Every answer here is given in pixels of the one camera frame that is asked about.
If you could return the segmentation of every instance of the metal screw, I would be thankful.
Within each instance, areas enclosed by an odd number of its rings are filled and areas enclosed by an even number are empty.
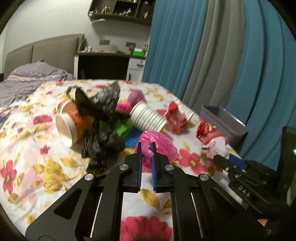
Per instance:
[[[128,165],[127,164],[121,164],[120,166],[119,166],[119,169],[120,170],[127,170],[128,169]]]
[[[92,174],[86,174],[86,175],[84,176],[84,179],[87,180],[87,181],[90,181],[90,180],[93,179],[93,178],[94,178],[94,175],[92,175]]]
[[[208,176],[207,174],[201,174],[201,175],[200,175],[200,179],[201,179],[202,181],[207,181],[207,180],[209,179],[209,176]]]
[[[174,166],[171,165],[171,164],[168,164],[168,165],[165,166],[165,169],[168,170],[168,171],[171,171],[171,170],[174,169]]]

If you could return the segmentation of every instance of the white wall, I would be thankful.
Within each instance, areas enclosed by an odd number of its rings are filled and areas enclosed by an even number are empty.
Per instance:
[[[3,47],[4,47],[4,40],[6,36],[6,30],[7,30],[8,24],[3,29],[1,35],[0,35],[0,73],[2,73],[2,59],[3,59]]]
[[[87,34],[88,30],[86,40],[95,51],[128,53],[126,42],[144,47],[150,27],[114,20],[91,26],[87,15],[90,4],[91,0],[26,0],[9,21],[3,62],[7,53],[25,44],[66,34]],[[100,39],[109,39],[110,45],[100,46]]]

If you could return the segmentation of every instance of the paper cup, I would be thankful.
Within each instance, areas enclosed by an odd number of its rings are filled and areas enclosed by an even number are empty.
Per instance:
[[[78,110],[56,116],[57,131],[67,147],[71,147],[91,129],[91,122],[92,119],[89,116],[81,116]]]
[[[187,105],[185,105],[181,100],[176,98],[174,102],[178,105],[179,110],[185,114],[186,121],[190,121],[192,116],[194,115],[193,110],[191,110]]]
[[[69,113],[77,110],[76,105],[70,99],[61,100],[56,106],[57,114]]]
[[[144,101],[140,101],[134,106],[130,120],[141,131],[160,132],[167,123],[166,118],[151,110]]]

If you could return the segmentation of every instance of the blue cloth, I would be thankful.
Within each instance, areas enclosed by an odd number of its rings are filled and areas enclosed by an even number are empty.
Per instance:
[[[241,157],[276,170],[282,127],[296,128],[296,42],[267,0],[244,2],[244,53],[226,109],[249,130]]]
[[[126,137],[126,148],[135,148],[142,133],[142,131],[133,127]]]
[[[197,56],[208,0],[156,1],[143,82],[182,98]]]

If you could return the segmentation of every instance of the headboard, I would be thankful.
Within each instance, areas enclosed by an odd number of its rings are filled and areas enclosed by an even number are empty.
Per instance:
[[[4,79],[17,67],[43,59],[49,65],[74,73],[74,56],[84,34],[70,34],[43,39],[9,52],[4,66]]]

